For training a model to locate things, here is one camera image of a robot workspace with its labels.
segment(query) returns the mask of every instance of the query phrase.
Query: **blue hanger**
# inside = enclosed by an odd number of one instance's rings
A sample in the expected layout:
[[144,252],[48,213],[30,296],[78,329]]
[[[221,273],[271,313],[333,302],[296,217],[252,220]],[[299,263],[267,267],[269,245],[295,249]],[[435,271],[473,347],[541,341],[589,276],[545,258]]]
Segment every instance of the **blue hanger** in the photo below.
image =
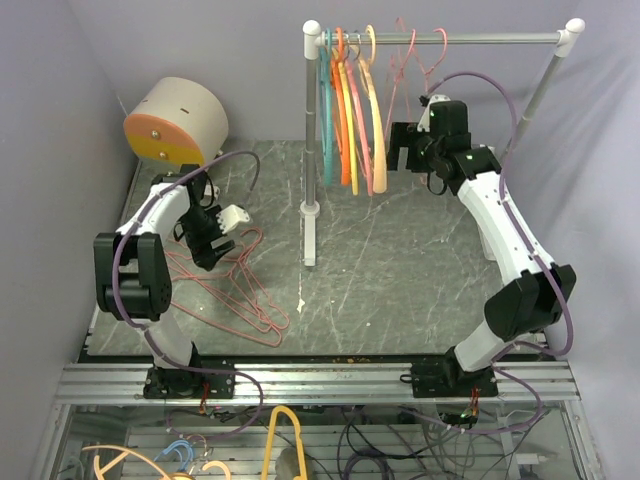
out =
[[[177,450],[178,447],[184,447],[185,450],[187,451],[187,459],[186,460],[183,459],[182,453],[180,453],[180,450]],[[178,471],[179,472],[185,472],[187,470],[187,467],[189,466],[189,464],[191,462],[193,462],[193,458],[194,458],[193,447],[186,440],[176,440],[171,445],[169,445],[167,448],[165,448],[162,452],[160,452],[158,455],[156,455],[156,458],[154,458],[153,461],[157,462],[160,457],[165,456],[165,455],[169,455],[171,452],[174,452],[174,451],[180,457],[180,464],[181,465],[180,465],[180,469]]]
[[333,119],[331,117],[331,30],[325,32],[327,50],[320,48],[320,128],[322,135],[322,153],[324,157],[324,184],[331,185],[333,179]]

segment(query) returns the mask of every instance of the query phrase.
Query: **teal hanger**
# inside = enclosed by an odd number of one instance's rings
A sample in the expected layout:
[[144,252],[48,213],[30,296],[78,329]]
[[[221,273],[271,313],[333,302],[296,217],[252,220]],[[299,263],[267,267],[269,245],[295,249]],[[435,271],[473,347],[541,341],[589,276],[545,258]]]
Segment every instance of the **teal hanger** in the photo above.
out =
[[329,71],[331,61],[331,30],[325,32],[327,50],[320,48],[320,128],[322,136],[322,154],[324,157],[324,184],[329,186],[333,179],[333,119],[331,117],[331,80]]

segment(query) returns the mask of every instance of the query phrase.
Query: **beige cylinder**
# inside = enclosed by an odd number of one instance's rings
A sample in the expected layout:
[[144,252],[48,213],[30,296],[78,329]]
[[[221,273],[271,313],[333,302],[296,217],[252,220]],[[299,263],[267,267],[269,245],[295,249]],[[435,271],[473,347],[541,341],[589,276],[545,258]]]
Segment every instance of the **beige cylinder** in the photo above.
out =
[[209,90],[191,80],[166,77],[127,116],[124,131],[139,157],[202,165],[220,151],[229,122]]

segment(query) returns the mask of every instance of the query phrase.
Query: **clothing rack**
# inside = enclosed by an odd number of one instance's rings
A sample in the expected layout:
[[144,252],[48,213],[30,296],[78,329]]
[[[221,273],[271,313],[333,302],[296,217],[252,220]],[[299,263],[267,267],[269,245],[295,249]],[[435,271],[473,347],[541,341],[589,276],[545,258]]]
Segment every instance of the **clothing rack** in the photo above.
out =
[[[448,34],[449,45],[524,45],[524,44],[549,44],[555,45],[555,52],[547,68],[538,83],[536,89],[518,122],[516,137],[511,139],[514,146],[522,138],[529,123],[540,105],[547,91],[554,73],[562,61],[569,55],[575,45],[578,36],[584,31],[585,23],[582,19],[574,18],[567,22],[562,30],[554,33],[468,33]],[[320,24],[315,20],[307,20],[302,26],[304,34],[304,56],[306,59],[306,129],[305,149],[303,153],[304,164],[304,201],[300,205],[300,214],[304,219],[304,265],[316,264],[316,219],[320,215],[320,204],[316,200],[316,103],[317,103],[317,63],[318,49],[325,47],[329,40],[322,32]],[[409,45],[411,33],[376,33],[376,45]],[[366,33],[343,33],[342,40],[347,45],[370,45],[371,36]],[[331,44],[338,43],[338,35],[331,34]],[[438,33],[416,34],[414,44],[437,45],[442,44],[442,35]]]

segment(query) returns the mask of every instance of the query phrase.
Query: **red wire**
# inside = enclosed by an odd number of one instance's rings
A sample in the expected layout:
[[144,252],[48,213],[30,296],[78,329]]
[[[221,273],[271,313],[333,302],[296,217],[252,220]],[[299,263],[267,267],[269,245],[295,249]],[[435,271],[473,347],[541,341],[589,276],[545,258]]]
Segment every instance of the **red wire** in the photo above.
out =
[[[396,19],[396,30],[401,30],[403,32],[406,32],[406,27],[404,24],[404,20],[402,19],[402,17],[398,17]],[[398,64],[401,64],[400,68],[397,70],[395,76],[394,76],[394,82],[393,82],[393,91],[391,94],[391,101],[389,102],[389,112],[387,114],[387,124],[385,126],[384,129],[384,136],[385,138],[388,137],[388,133],[389,133],[389,127],[391,125],[391,116],[392,116],[392,112],[393,112],[393,103],[395,100],[395,96],[396,96],[396,90],[398,87],[398,83],[399,82],[403,82],[404,83],[404,96],[405,96],[405,103],[407,105],[407,120],[409,122],[411,122],[411,107],[410,107],[410,103],[409,103],[409,85],[408,85],[408,81],[404,76],[404,69],[407,65],[407,62],[409,61],[409,57],[411,55],[413,55],[415,57],[416,63],[418,64],[418,66],[420,67],[420,70],[422,71],[422,74],[424,75],[424,91],[428,92],[429,91],[429,78],[431,77],[431,74],[434,72],[434,70],[436,69],[436,67],[438,65],[440,65],[442,63],[442,61],[444,60],[444,58],[447,55],[447,45],[448,45],[448,38],[447,38],[447,32],[445,31],[444,28],[436,28],[434,30],[434,32],[440,32],[442,33],[443,36],[443,48],[442,48],[442,53],[440,54],[440,58],[438,59],[438,61],[436,63],[433,64],[432,67],[429,68],[429,70],[426,70],[424,68],[424,65],[422,63],[422,60],[420,59],[420,55],[418,55],[418,51],[414,48],[415,47],[415,35],[416,35],[416,31],[413,30],[413,34],[411,36],[411,44],[409,46],[409,50],[407,50],[407,55],[406,57],[402,57],[402,53],[400,52],[400,47],[398,47]],[[387,80],[385,82],[385,85],[388,84],[389,82],[389,74],[391,72],[393,72],[396,69],[396,59],[393,55],[391,55],[391,60],[389,62],[389,69],[390,71],[387,72]]]
[[[280,308],[278,305],[276,305],[273,302],[273,298],[271,297],[271,294],[269,293],[269,291],[266,288],[264,288],[264,286],[258,280],[256,275],[251,270],[251,268],[249,268],[249,265],[247,263],[249,256],[260,244],[263,238],[262,230],[260,230],[257,227],[252,227],[245,230],[244,232],[242,232],[241,236],[244,237],[249,232],[253,232],[257,234],[255,240],[248,247],[245,247],[244,245],[242,245],[242,251],[237,257],[227,256],[221,260],[221,262],[231,264],[231,268],[226,273],[223,273],[223,274],[193,274],[179,260],[179,259],[182,259],[184,261],[190,261],[191,257],[187,255],[183,255],[181,253],[177,253],[177,252],[166,251],[165,253],[167,257],[175,264],[175,266],[169,265],[169,269],[178,274],[172,277],[171,281],[178,282],[178,281],[188,280],[188,281],[197,283],[203,289],[209,292],[213,297],[217,298],[220,302],[226,305],[232,312],[237,314],[241,319],[243,319],[253,328],[258,330],[260,333],[268,334],[271,331],[275,332],[277,336],[277,339],[275,341],[269,341],[257,336],[253,336],[253,335],[241,332],[239,330],[236,330],[234,328],[228,327],[226,325],[223,325],[221,323],[218,323],[213,319],[206,318],[203,315],[200,315],[175,301],[171,302],[171,304],[177,309],[187,313],[191,317],[196,318],[201,322],[204,322],[213,327],[219,328],[220,330],[231,333],[233,335],[237,335],[242,338],[246,338],[247,340],[260,343],[262,345],[267,345],[269,347],[277,347],[282,342],[282,331],[289,326],[290,320],[289,320],[289,316],[284,312],[284,310],[282,310],[282,308]],[[184,245],[178,242],[173,242],[173,243],[176,243],[177,245],[180,245],[181,247],[185,248]],[[250,292],[246,292],[238,284],[236,280],[238,274],[241,274],[243,276],[246,284],[249,286]],[[228,279],[232,283],[232,285],[236,288],[236,290],[240,293],[242,297],[241,300],[233,298],[231,295],[222,291],[218,287],[205,283],[207,281],[224,279],[224,278]],[[276,322],[274,322],[269,316],[269,314],[267,313],[265,307],[260,305],[259,299],[258,299],[258,291],[262,292],[264,297],[267,299],[268,307],[276,310],[282,316],[282,318],[284,318],[285,321],[283,325],[279,325]]]

